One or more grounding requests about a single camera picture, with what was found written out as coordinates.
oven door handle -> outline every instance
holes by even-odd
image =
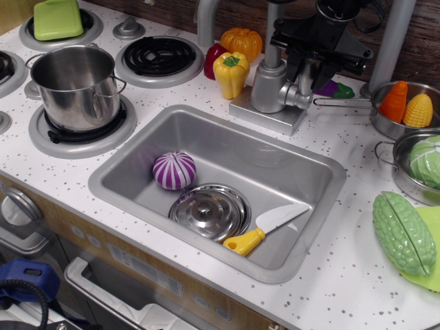
[[[38,232],[21,239],[0,227],[0,245],[25,258],[36,259],[46,253],[50,241]]]
[[[135,329],[196,330],[196,328],[157,304],[147,304],[140,310],[132,308],[119,298],[116,298],[108,291],[85,278],[83,273],[86,274],[87,272],[85,271],[87,269],[88,275],[91,273],[88,265],[86,260],[76,257],[67,266],[64,271],[64,277],[67,283],[73,288],[110,314],[125,321]]]

orange pumpkin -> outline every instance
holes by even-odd
[[[246,55],[249,62],[254,62],[263,50],[263,39],[255,31],[233,27],[223,33],[220,45],[225,47],[229,53],[240,52]]]

yellow corn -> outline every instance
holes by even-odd
[[[406,126],[422,128],[431,124],[432,101],[426,94],[416,95],[406,105],[403,122]]]

yellow knife handle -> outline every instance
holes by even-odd
[[[266,234],[260,228],[251,230],[240,236],[230,237],[223,242],[223,246],[235,251],[242,256],[251,252],[264,238]]]

purple striped onion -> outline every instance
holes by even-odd
[[[195,178],[194,160],[185,153],[173,151],[156,159],[153,176],[157,184],[168,190],[187,187]]]

